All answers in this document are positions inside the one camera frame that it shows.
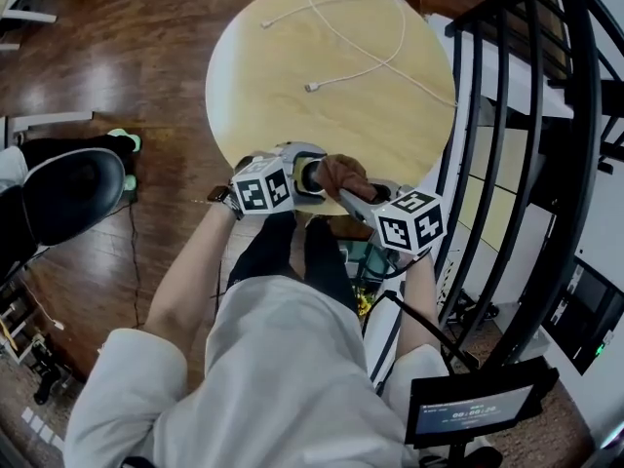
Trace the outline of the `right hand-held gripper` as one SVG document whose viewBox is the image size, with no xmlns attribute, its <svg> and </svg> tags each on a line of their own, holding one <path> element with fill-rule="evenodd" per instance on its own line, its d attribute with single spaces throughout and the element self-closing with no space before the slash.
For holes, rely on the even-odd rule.
<svg viewBox="0 0 624 468">
<path fill-rule="evenodd" d="M 391 200 L 380 207 L 346 189 L 339 190 L 340 205 L 355 219 L 375 228 L 383 248 L 421 254 L 447 235 L 442 199 L 408 184 L 373 179 L 373 200 Z"/>
</svg>

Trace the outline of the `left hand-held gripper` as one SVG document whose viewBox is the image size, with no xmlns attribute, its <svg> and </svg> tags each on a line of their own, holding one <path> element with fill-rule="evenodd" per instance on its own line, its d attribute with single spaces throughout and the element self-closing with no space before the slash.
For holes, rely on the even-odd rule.
<svg viewBox="0 0 624 468">
<path fill-rule="evenodd" d="M 327 152 L 302 141 L 287 141 L 270 151 L 256 151 L 237 164 L 232 186 L 244 214 L 276 214 L 296 206 L 324 204 L 326 192 L 293 192 L 292 176 L 299 158 L 322 159 Z"/>
</svg>

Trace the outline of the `white and black camera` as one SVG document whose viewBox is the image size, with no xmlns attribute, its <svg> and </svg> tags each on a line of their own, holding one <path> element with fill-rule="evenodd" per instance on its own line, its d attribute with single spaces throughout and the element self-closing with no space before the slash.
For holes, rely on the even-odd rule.
<svg viewBox="0 0 624 468">
<path fill-rule="evenodd" d="M 294 190 L 305 198 L 324 199 L 325 190 L 316 179 L 316 173 L 322 159 L 303 156 L 296 159 L 293 167 Z"/>
</svg>

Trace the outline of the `brown cloth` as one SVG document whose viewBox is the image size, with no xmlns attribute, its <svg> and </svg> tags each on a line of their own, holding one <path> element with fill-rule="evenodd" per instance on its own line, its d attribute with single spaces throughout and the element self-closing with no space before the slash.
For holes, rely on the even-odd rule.
<svg viewBox="0 0 624 468">
<path fill-rule="evenodd" d="M 343 154 L 325 156 L 316 169 L 314 180 L 336 202 L 341 200 L 341 190 L 349 191 L 368 202 L 377 195 L 365 168 L 356 159 Z"/>
</svg>

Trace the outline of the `person's right forearm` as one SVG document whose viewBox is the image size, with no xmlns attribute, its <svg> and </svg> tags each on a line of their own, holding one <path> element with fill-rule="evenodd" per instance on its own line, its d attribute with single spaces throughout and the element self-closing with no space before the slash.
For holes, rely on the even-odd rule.
<svg viewBox="0 0 624 468">
<path fill-rule="evenodd" d="M 437 284 L 434 263 L 430 254 L 408 269 L 404 303 L 420 313 L 435 327 L 438 326 Z M 401 358 L 422 345 L 431 345 L 437 351 L 440 350 L 439 340 L 418 321 L 403 312 L 396 357 Z"/>
</svg>

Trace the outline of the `person's left forearm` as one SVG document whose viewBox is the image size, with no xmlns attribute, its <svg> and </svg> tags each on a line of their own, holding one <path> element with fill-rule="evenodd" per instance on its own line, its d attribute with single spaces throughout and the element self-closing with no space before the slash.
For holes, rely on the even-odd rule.
<svg viewBox="0 0 624 468">
<path fill-rule="evenodd" d="M 227 206 L 215 203 L 210 207 L 158 287 L 145 331 L 174 340 L 198 330 L 235 221 Z"/>
</svg>

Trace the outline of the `green storage box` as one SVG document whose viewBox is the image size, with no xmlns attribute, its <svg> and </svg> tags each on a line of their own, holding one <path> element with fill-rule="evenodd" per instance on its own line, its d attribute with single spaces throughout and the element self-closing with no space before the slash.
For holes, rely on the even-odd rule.
<svg viewBox="0 0 624 468">
<path fill-rule="evenodd" d="M 352 281 L 380 282 L 388 270 L 385 253 L 375 245 L 362 241 L 339 241 L 346 272 Z"/>
</svg>

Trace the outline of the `round wooden side table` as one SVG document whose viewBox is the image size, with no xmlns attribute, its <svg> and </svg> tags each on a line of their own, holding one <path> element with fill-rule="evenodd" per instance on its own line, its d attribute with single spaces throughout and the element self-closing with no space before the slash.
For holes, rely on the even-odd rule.
<svg viewBox="0 0 624 468">
<path fill-rule="evenodd" d="M 254 0 L 218 39 L 206 79 L 217 145 L 231 164 L 287 141 L 417 185 L 454 118 L 449 56 L 399 0 Z"/>
</svg>

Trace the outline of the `yellow sunflower bunch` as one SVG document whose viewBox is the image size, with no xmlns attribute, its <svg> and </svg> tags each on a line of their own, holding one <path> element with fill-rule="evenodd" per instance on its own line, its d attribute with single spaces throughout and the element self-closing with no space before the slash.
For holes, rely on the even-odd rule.
<svg viewBox="0 0 624 468">
<path fill-rule="evenodd" d="M 375 294 L 363 287 L 357 287 L 354 289 L 354 294 L 357 299 L 357 313 L 361 321 L 364 321 L 371 311 L 372 305 L 375 302 Z"/>
</svg>

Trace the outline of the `white power strip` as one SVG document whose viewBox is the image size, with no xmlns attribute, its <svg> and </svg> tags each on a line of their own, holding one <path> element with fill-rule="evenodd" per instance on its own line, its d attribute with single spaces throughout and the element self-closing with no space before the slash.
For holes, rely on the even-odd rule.
<svg viewBox="0 0 624 468">
<path fill-rule="evenodd" d="M 443 265 L 442 272 L 438 279 L 438 297 L 437 297 L 437 308 L 438 312 L 442 311 L 442 308 L 445 304 L 445 301 L 449 295 L 450 288 L 454 281 L 454 277 L 456 276 L 456 271 L 459 262 L 463 256 L 463 250 L 461 249 L 451 249 L 448 252 L 448 256 Z"/>
</svg>

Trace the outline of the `grey cardboard box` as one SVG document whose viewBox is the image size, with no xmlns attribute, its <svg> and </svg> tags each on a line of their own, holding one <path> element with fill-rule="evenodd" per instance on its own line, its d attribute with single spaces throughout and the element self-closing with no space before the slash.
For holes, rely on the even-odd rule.
<svg viewBox="0 0 624 468">
<path fill-rule="evenodd" d="M 539 326 L 531 338 L 531 349 L 537 356 L 545 356 L 552 348 L 558 348 L 559 344 L 543 326 Z"/>
</svg>

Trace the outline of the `black tablet display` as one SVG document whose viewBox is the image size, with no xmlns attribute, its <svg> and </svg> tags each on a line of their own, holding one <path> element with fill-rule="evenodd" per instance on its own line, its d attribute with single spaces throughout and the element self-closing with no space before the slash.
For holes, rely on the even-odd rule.
<svg viewBox="0 0 624 468">
<path fill-rule="evenodd" d="M 405 444 L 430 448 L 468 443 L 542 412 L 559 379 L 542 357 L 493 370 L 411 382 Z"/>
</svg>

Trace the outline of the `white desk base bar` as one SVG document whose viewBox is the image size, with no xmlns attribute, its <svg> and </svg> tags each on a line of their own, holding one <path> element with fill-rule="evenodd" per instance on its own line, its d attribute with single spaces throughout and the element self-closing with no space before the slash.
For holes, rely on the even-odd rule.
<svg viewBox="0 0 624 468">
<path fill-rule="evenodd" d="M 91 121 L 94 118 L 93 111 L 72 111 L 40 115 L 18 116 L 8 119 L 10 133 L 26 132 L 37 126 L 63 124 L 72 122 Z"/>
</svg>

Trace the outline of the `black tablet stand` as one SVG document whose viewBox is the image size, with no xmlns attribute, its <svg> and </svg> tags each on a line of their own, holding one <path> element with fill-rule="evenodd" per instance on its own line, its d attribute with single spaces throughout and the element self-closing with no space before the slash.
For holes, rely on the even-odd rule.
<svg viewBox="0 0 624 468">
<path fill-rule="evenodd" d="M 465 445 L 417 448 L 419 468 L 500 468 L 502 453 L 486 437 Z"/>
</svg>

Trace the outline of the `white-legged wooden desk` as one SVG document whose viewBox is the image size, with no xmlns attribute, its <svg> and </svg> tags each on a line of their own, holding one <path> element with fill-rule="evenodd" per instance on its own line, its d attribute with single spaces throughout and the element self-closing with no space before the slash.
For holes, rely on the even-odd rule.
<svg viewBox="0 0 624 468">
<path fill-rule="evenodd" d="M 54 23 L 57 17 L 28 10 L 25 0 L 0 0 L 0 53 L 17 51 L 20 48 L 20 43 L 12 43 L 6 38 L 6 27 L 18 21 Z"/>
</svg>

